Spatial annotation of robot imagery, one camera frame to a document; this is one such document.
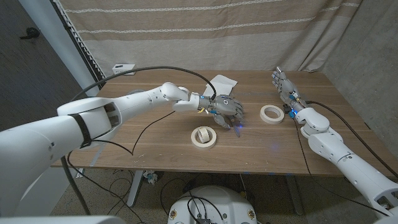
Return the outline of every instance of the wooden table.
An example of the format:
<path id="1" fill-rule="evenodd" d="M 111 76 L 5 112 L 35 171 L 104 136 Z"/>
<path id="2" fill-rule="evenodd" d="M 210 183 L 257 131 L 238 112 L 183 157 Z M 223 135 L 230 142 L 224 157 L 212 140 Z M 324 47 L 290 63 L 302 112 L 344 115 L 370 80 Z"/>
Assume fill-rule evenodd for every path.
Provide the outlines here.
<path id="1" fill-rule="evenodd" d="M 283 103 L 271 83 L 272 72 L 199 71 L 199 73 L 209 80 L 217 74 L 222 74 L 238 81 L 231 96 L 242 102 L 245 108 L 246 122 L 239 130 L 240 138 L 233 129 L 226 130 L 217 125 L 211 115 L 187 111 L 174 113 L 149 127 L 141 136 L 133 156 L 117 146 L 107 144 L 103 149 L 97 147 L 87 151 L 76 150 L 71 156 L 71 162 L 76 167 L 106 169 L 308 175 L 293 120 L 285 116 L 280 124 L 271 125 L 263 122 L 259 116 L 260 109 L 264 105 L 276 105 L 282 108 Z M 286 72 L 286 74 L 297 85 L 304 100 L 318 101 L 342 115 L 373 150 L 398 171 L 395 157 L 365 125 L 324 74 L 307 72 Z M 173 82 L 177 86 L 184 86 L 197 93 L 203 93 L 206 85 L 203 80 L 187 73 L 157 70 L 115 78 L 107 82 L 98 96 L 115 98 L 136 89 L 150 90 L 161 86 L 164 82 Z M 384 175 L 392 176 L 335 115 L 317 105 L 313 107 L 330 120 L 331 127 L 341 134 L 345 144 L 352 151 Z M 171 106 L 167 105 L 126 121 L 112 141 L 132 149 L 139 133 L 148 124 L 171 111 Z M 199 126 L 209 126 L 216 131 L 217 142 L 212 149 L 201 151 L 192 146 L 191 132 Z M 307 140 L 301 134 L 300 137 L 312 174 L 342 175 L 331 162 L 311 151 Z M 60 162 L 56 162 L 54 166 L 60 166 Z"/>

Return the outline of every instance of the beige backdrop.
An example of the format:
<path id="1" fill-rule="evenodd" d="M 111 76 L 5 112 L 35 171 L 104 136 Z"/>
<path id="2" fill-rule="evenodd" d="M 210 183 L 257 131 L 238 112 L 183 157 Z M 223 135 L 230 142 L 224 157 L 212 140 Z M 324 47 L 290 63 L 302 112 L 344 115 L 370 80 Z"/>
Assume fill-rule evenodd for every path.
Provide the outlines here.
<path id="1" fill-rule="evenodd" d="M 314 71 L 361 0 L 61 0 L 107 74 L 115 63 Z"/>

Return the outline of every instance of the tape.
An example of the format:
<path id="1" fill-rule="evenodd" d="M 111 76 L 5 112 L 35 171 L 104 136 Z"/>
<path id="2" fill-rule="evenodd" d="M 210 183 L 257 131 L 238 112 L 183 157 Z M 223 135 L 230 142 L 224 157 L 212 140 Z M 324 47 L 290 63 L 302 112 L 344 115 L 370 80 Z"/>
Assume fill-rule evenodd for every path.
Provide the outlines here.
<path id="1" fill-rule="evenodd" d="M 202 143 L 210 141 L 209 132 L 206 128 L 202 127 L 198 130 L 199 139 Z"/>
<path id="2" fill-rule="evenodd" d="M 208 142 L 206 142 L 206 143 L 198 142 L 197 137 L 198 137 L 199 133 L 201 133 L 200 129 L 206 129 L 206 133 L 209 137 Z M 191 134 L 192 144 L 197 149 L 211 149 L 216 144 L 216 139 L 217 139 L 216 132 L 213 130 L 213 128 L 207 127 L 207 126 L 200 126 L 198 128 L 195 128 L 195 130 L 193 130 L 192 134 Z"/>
<path id="3" fill-rule="evenodd" d="M 272 111 L 278 115 L 278 118 L 270 118 L 266 115 L 266 111 Z M 279 124 L 285 117 L 285 113 L 277 106 L 265 105 L 260 110 L 260 118 L 269 124 Z"/>

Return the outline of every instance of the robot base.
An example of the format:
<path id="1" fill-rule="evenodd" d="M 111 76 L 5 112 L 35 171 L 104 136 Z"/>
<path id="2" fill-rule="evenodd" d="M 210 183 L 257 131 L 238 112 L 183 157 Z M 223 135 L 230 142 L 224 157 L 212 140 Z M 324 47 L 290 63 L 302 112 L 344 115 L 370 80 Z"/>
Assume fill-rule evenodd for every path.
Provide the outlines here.
<path id="1" fill-rule="evenodd" d="M 216 185 L 207 185 L 197 187 L 191 190 L 191 194 L 194 197 L 202 197 L 213 203 L 220 211 L 224 218 L 224 222 L 217 210 L 208 202 L 203 201 L 204 207 L 206 208 L 207 219 L 205 218 L 205 208 L 199 199 L 194 199 L 198 205 L 196 208 L 193 200 L 189 204 L 189 208 L 195 218 L 198 220 L 201 218 L 202 223 L 227 223 L 227 224 L 256 224 L 256 214 L 252 205 L 240 194 L 226 187 L 220 187 Z M 188 224 L 195 223 L 191 217 L 187 203 L 191 199 L 189 192 L 180 197 L 181 199 L 175 202 L 170 211 L 168 224 Z"/>

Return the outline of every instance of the floor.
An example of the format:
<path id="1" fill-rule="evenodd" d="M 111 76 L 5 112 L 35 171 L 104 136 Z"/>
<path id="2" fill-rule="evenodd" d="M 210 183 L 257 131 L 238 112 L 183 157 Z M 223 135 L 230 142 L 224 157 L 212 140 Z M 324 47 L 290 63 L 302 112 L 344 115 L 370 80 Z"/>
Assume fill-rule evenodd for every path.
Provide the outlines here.
<path id="1" fill-rule="evenodd" d="M 111 190 L 124 195 L 129 190 L 132 175 L 128 171 L 87 169 L 85 174 L 98 181 L 107 189 L 118 178 Z M 167 216 L 160 205 L 162 187 L 176 177 L 186 181 L 198 174 L 188 172 L 159 172 L 160 179 L 155 185 L 144 182 L 133 210 L 142 221 L 150 223 L 167 223 Z M 284 176 L 278 175 L 243 175 L 248 190 L 249 201 L 254 205 L 257 219 L 265 223 L 372 223 L 376 220 L 373 212 L 344 199 L 336 198 L 317 186 L 310 177 L 296 177 L 305 215 L 298 216 L 290 199 Z M 320 183 L 340 194 L 365 202 L 363 197 L 342 177 L 317 178 Z M 94 215 L 105 215 L 118 202 L 116 197 L 99 189 L 84 178 L 75 179 L 85 197 L 90 211 Z M 195 187 L 201 185 L 224 185 L 233 190 L 242 189 L 236 174 L 200 174 Z M 163 201 L 168 209 L 176 198 L 181 196 L 185 184 L 179 180 L 171 182 L 164 189 Z M 69 186 L 51 215 L 84 215 L 72 188 Z M 138 223 L 138 218 L 119 203 L 110 215 L 121 217 L 126 223 Z"/>

